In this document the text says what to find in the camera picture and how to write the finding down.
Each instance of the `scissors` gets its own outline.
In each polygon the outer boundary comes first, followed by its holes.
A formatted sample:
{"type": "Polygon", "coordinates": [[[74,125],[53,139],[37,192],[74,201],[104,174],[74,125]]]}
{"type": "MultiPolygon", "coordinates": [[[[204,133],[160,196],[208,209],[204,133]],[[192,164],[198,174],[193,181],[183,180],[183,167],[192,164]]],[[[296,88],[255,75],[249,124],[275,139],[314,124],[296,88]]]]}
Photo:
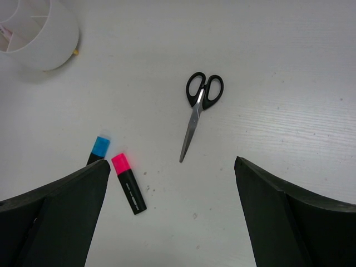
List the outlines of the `scissors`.
{"type": "Polygon", "coordinates": [[[205,77],[204,73],[202,73],[202,72],[194,73],[189,78],[186,89],[185,89],[189,104],[193,108],[193,112],[190,116],[187,133],[185,134],[182,151],[180,153],[180,158],[179,158],[180,163],[183,162],[185,154],[187,153],[191,139],[193,138],[193,134],[194,134],[195,129],[198,125],[198,120],[199,120],[201,112],[203,110],[207,110],[209,107],[211,107],[215,103],[217,103],[218,100],[220,99],[220,97],[223,95],[224,82],[220,76],[218,76],[218,75],[210,76],[207,81],[207,84],[205,84],[205,80],[206,80],[206,77],[205,77]],[[189,87],[190,87],[190,83],[192,82],[192,80],[194,80],[196,77],[201,77],[201,82],[200,82],[200,86],[199,86],[197,93],[194,96],[192,96],[189,93],[189,87]],[[217,95],[217,97],[210,100],[209,99],[209,91],[210,91],[210,86],[211,86],[211,83],[213,80],[217,80],[220,83],[220,92],[217,95]]]}

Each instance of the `pink cap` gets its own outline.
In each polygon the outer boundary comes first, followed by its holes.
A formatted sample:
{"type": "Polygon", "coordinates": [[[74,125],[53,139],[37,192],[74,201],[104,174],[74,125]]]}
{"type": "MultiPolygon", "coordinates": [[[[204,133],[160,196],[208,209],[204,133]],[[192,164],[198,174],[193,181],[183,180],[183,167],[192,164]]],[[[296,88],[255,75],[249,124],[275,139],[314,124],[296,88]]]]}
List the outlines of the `pink cap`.
{"type": "Polygon", "coordinates": [[[131,169],[130,164],[128,164],[127,158],[124,153],[118,154],[111,159],[113,167],[116,170],[117,175],[120,175],[124,171],[131,169]]]}

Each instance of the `white pen holder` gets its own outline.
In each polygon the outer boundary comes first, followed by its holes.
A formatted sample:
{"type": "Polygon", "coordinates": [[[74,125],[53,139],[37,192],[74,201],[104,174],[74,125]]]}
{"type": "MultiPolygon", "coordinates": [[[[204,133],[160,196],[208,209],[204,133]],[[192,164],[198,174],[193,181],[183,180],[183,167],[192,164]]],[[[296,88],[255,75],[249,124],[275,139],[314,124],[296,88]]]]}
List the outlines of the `white pen holder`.
{"type": "MultiPolygon", "coordinates": [[[[13,4],[4,6],[9,12],[14,9],[13,4]]],[[[0,25],[10,30],[12,36],[8,43],[0,36],[0,53],[30,68],[43,71],[57,68],[77,47],[78,23],[58,0],[18,0],[12,15],[5,17],[4,13],[0,13],[0,25]]]]}

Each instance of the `scissor blade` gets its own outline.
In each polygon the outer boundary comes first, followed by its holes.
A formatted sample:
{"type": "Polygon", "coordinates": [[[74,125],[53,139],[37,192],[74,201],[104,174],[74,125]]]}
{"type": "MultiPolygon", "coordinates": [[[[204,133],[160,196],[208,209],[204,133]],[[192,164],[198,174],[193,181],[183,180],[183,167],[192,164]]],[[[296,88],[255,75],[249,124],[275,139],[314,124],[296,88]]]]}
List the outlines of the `scissor blade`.
{"type": "Polygon", "coordinates": [[[184,137],[182,151],[180,152],[180,158],[179,158],[180,163],[183,162],[185,154],[188,151],[188,147],[189,147],[190,142],[193,138],[193,134],[194,134],[196,126],[198,124],[198,120],[199,120],[199,111],[193,108],[193,113],[191,114],[191,117],[190,117],[190,120],[188,123],[187,133],[185,134],[185,137],[184,137]]]}

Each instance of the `pink highlighter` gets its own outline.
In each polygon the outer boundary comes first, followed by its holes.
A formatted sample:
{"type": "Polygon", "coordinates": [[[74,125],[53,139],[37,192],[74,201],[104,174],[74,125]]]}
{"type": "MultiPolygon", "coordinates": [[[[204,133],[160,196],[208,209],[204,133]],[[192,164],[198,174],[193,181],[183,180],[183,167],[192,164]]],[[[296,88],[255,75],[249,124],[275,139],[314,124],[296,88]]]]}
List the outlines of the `pink highlighter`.
{"type": "Polygon", "coordinates": [[[111,161],[133,213],[136,215],[147,210],[139,185],[136,182],[134,173],[131,170],[125,154],[118,154],[113,157],[111,161]]]}

